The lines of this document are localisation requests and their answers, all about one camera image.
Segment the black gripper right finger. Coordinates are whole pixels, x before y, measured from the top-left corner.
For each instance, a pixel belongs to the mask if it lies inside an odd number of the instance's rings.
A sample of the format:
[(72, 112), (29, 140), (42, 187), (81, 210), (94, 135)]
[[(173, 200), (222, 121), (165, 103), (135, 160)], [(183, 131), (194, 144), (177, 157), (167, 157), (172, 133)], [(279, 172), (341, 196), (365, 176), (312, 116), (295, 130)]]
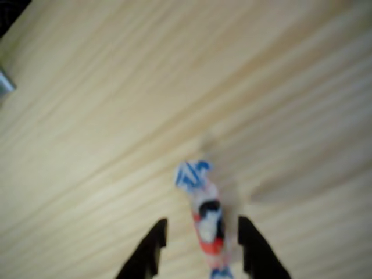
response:
[(238, 218), (238, 243), (243, 251), (243, 270), (251, 278), (291, 278), (270, 244), (245, 216)]

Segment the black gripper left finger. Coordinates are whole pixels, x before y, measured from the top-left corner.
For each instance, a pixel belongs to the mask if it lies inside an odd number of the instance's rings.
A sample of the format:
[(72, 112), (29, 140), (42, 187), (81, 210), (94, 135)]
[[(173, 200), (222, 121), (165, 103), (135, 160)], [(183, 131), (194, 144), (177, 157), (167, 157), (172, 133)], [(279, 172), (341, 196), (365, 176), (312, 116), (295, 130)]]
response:
[(159, 219), (123, 264), (116, 279), (154, 278), (159, 271), (162, 248), (167, 245), (168, 219)]

